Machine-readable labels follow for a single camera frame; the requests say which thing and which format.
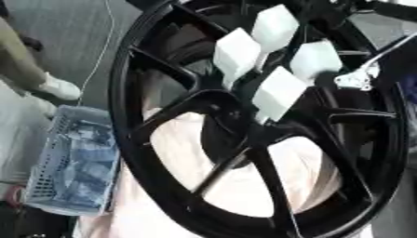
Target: metal clamp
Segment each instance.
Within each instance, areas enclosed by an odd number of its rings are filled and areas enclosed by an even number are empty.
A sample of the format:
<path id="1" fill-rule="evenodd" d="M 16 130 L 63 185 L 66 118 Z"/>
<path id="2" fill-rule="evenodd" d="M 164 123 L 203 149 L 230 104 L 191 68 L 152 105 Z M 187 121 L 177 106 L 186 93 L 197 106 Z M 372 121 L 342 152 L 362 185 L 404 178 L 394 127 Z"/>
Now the metal clamp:
<path id="1" fill-rule="evenodd" d="M 385 51 L 381 52 L 380 54 L 376 55 L 372 59 L 362 64 L 362 66 L 360 66 L 359 69 L 351 73 L 347 73 L 336 77 L 334 79 L 334 83 L 338 86 L 338 88 L 356 88 L 361 91 L 372 90 L 371 80 L 377 78 L 381 71 L 380 66 L 378 64 L 378 60 L 387 56 L 394 50 L 404 46 L 406 43 L 408 43 L 415 37 L 417 37 L 417 33 L 414 33 L 401 40 L 397 44 L 388 47 Z"/>

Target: person's leg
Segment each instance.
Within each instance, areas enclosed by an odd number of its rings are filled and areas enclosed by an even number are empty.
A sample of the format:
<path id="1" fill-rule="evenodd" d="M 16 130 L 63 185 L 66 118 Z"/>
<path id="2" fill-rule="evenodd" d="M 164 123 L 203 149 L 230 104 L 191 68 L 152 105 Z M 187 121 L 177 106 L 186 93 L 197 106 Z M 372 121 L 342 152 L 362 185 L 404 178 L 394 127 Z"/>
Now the person's leg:
<path id="1" fill-rule="evenodd" d="M 17 85 L 43 91 L 60 99 L 74 100 L 81 96 L 80 89 L 41 70 L 18 35 L 0 18 L 0 74 Z"/>
<path id="2" fill-rule="evenodd" d="M 45 83 L 47 76 L 19 36 L 0 18 L 0 73 L 26 89 L 35 89 Z"/>

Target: black rim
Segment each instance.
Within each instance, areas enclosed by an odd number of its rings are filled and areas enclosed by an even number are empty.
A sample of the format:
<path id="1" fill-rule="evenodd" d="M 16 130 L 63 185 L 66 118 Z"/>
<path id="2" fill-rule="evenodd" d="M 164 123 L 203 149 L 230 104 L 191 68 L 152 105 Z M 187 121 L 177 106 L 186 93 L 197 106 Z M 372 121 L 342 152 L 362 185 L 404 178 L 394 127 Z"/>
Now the black rim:
<path id="1" fill-rule="evenodd" d="M 245 91 L 245 87 L 253 88 L 252 84 L 257 83 L 250 79 L 261 80 L 259 75 L 250 73 L 242 80 L 242 84 L 235 87 L 235 91 L 227 92 L 219 82 L 207 84 L 208 80 L 204 80 L 206 75 L 193 72 L 187 67 L 192 62 L 211 58 L 212 42 L 226 35 L 229 28 L 236 27 L 233 24 L 223 27 L 215 23 L 221 21 L 211 16 L 234 11 L 244 16 L 235 20 L 237 25 L 249 28 L 253 22 L 250 12 L 256 13 L 269 6 L 268 3 L 253 5 L 246 1 L 215 0 L 193 1 L 183 6 L 175 1 L 167 1 L 138 18 L 117 52 L 111 75 L 110 107 L 117 143 L 132 174 L 167 215 L 186 229 L 204 237 L 350 235 L 370 222 L 389 202 L 405 167 L 407 121 L 398 87 L 370 93 L 315 87 L 308 94 L 316 99 L 326 101 L 327 95 L 331 94 L 335 100 L 347 97 L 359 100 L 358 104 L 367 105 L 357 106 L 352 101 L 341 100 L 337 107 L 332 103 L 318 103 L 308 107 L 308 110 L 305 107 L 294 107 L 279 123 L 269 122 L 265 126 L 257 126 L 250 120 L 253 109 L 243 102 L 250 92 L 239 92 Z M 197 41 L 206 44 L 207 49 L 199 43 L 189 43 L 175 49 L 181 52 L 175 56 L 158 52 L 161 42 L 186 24 L 193 25 L 205 35 Z M 348 20 L 338 25 L 337 29 L 331 29 L 320 20 L 311 22 L 309 28 L 309 33 L 314 32 L 313 38 L 326 35 L 340 49 L 374 52 L 371 43 Z M 269 61 L 271 69 L 277 64 L 285 65 L 282 60 L 286 60 L 287 55 L 284 52 L 272 57 Z M 348 69 L 365 59 L 364 56 L 343 57 L 343 62 Z M 143 122 L 142 89 L 147 84 L 147 74 L 144 72 L 150 69 L 174 78 L 188 93 Z M 203 113 L 214 119 L 226 117 L 222 121 L 226 122 L 225 127 L 238 141 L 230 155 L 214 166 L 210 176 L 194 192 L 185 189 L 172 177 L 149 143 L 150 135 L 158 126 L 185 112 Z M 361 145 L 357 149 L 360 151 L 368 144 L 371 153 L 363 155 L 352 152 L 354 150 L 349 140 L 358 140 L 358 135 L 343 135 L 341 139 L 341 126 L 343 131 L 360 128 L 363 133 L 360 133 Z M 242 127 L 249 129 L 239 133 Z M 254 141 L 253 136 L 263 139 Z M 343 176 L 343 187 L 329 200 L 295 215 L 288 206 L 278 174 L 272 169 L 271 158 L 265 149 L 265 145 L 294 136 L 307 137 L 319 145 Z M 236 157 L 242 153 L 256 165 L 271 193 L 275 205 L 275 214 L 271 218 L 239 216 L 202 199 L 212 183 L 236 165 Z"/>

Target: pants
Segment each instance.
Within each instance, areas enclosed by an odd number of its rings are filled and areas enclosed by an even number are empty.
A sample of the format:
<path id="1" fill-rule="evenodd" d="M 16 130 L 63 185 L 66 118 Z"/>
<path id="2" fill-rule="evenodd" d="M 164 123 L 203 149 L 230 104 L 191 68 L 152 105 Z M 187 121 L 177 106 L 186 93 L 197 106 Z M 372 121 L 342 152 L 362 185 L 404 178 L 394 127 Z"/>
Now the pants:
<path id="1" fill-rule="evenodd" d="M 0 18 L 0 74 L 13 85 L 35 89 L 46 81 L 46 74 L 8 23 Z"/>

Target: black wheel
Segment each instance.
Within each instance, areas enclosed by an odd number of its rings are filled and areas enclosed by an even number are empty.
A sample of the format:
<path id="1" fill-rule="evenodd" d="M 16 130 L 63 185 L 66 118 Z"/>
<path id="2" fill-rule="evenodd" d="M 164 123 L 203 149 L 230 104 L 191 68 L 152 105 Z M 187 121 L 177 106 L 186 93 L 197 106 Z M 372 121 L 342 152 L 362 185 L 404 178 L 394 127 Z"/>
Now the black wheel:
<path id="1" fill-rule="evenodd" d="M 137 19 L 115 57 L 109 93 L 121 153 L 164 212 L 203 237 L 352 235 L 387 205 L 405 168 L 407 121 L 398 86 L 369 93 L 314 86 L 281 121 L 265 126 L 254 122 L 256 109 L 248 100 L 262 81 L 260 75 L 249 73 L 233 91 L 222 88 L 221 74 L 210 65 L 215 41 L 236 27 L 250 29 L 260 10 L 276 4 L 279 1 L 195 0 L 186 5 L 165 1 Z M 288 7 L 295 13 L 302 9 L 295 4 Z M 184 33 L 190 27 L 197 30 L 193 36 Z M 302 30 L 308 41 L 326 37 L 340 50 L 361 52 L 341 56 L 343 71 L 355 69 L 375 51 L 349 20 L 337 25 L 314 20 Z M 291 46 L 274 54 L 266 71 L 286 65 L 290 54 Z M 202 72 L 192 67 L 199 61 L 208 65 Z M 144 121 L 143 102 L 155 82 L 150 71 L 168 75 L 182 86 L 182 93 Z M 205 114 L 205 126 L 228 141 L 222 153 L 206 151 L 215 166 L 192 192 L 169 173 L 150 143 L 160 125 L 185 112 Z M 331 158 L 343 185 L 322 204 L 294 214 L 265 148 L 299 136 L 315 142 Z M 212 183 L 233 169 L 241 154 L 247 160 L 239 166 L 255 164 L 271 193 L 275 213 L 270 218 L 241 216 L 204 200 Z"/>

